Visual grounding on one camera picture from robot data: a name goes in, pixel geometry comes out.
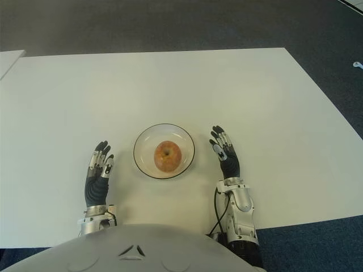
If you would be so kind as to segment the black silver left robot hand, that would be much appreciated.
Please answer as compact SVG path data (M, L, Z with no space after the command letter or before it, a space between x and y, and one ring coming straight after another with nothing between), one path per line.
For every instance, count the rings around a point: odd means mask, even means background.
M87 208L106 205L109 177L114 164L114 155L108 155L110 149L108 141L102 141L91 155L84 189Z

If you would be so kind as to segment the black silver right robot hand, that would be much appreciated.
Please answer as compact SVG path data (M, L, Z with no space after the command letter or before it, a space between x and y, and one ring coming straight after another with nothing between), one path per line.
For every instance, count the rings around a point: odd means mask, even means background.
M224 179L240 177L239 160L228 134L218 125L212 127L210 134L214 139L209 142L220 161Z

